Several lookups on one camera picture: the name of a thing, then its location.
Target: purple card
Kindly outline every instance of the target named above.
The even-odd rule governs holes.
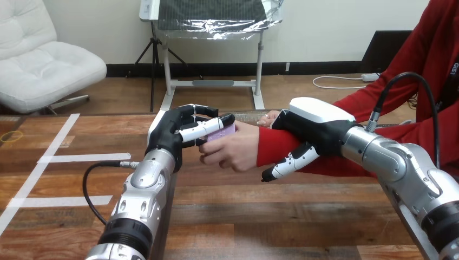
[[[210,135],[207,136],[207,141],[210,142],[210,141],[213,141],[213,140],[216,140],[218,138],[222,138],[222,137],[225,137],[227,135],[230,135],[230,134],[234,134],[236,132],[236,126],[234,124],[231,124],[219,131],[216,131]]]

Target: person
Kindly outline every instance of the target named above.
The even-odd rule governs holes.
[[[365,88],[334,103],[354,115],[357,122],[368,120],[383,88],[396,75],[416,72],[430,84],[438,106],[441,169],[459,175],[459,102],[455,77],[459,68],[459,2],[431,0],[418,25],[408,37],[388,69]],[[434,158],[433,124],[428,96],[414,80],[392,86],[382,115],[387,114],[418,93],[416,123],[380,128],[377,134],[399,143],[422,146]],[[278,112],[260,121],[271,123]],[[200,147],[204,164],[220,164],[243,172],[257,166],[278,163],[294,150],[299,141],[289,132],[236,123],[237,132]],[[329,176],[374,176],[359,165],[341,157],[320,157],[301,172]]]

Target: red shirt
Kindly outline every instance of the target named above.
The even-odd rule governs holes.
[[[386,84],[402,72],[421,74],[430,84],[434,98],[438,101],[441,89],[458,55],[458,1],[431,0],[419,24],[381,77],[334,105],[354,115],[358,122],[366,121]],[[400,143],[418,144],[433,159],[431,110],[421,84],[414,81],[401,81],[392,86],[382,114],[393,111],[416,93],[418,93],[416,123],[381,128],[376,132]],[[441,111],[438,119],[442,170],[459,175],[459,102]],[[298,140],[287,131],[260,127],[257,165],[277,163],[298,145]],[[373,176],[359,165],[341,157],[321,157],[301,171],[329,176]]]

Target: white cushion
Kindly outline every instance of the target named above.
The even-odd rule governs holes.
[[[41,0],[0,0],[0,60],[55,40],[56,30]]]
[[[0,103],[20,113],[45,107],[105,78],[107,67],[89,51],[49,42],[0,61]]]

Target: black baseboard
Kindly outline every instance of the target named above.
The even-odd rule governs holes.
[[[291,62],[289,71],[285,71],[285,62],[263,63],[263,75],[314,75],[359,73],[360,61],[337,62]],[[191,76],[254,76],[256,63],[195,63],[184,66],[171,64],[172,77]],[[107,64],[107,77],[151,77],[152,64]],[[155,77],[164,77],[163,64],[157,66]]]

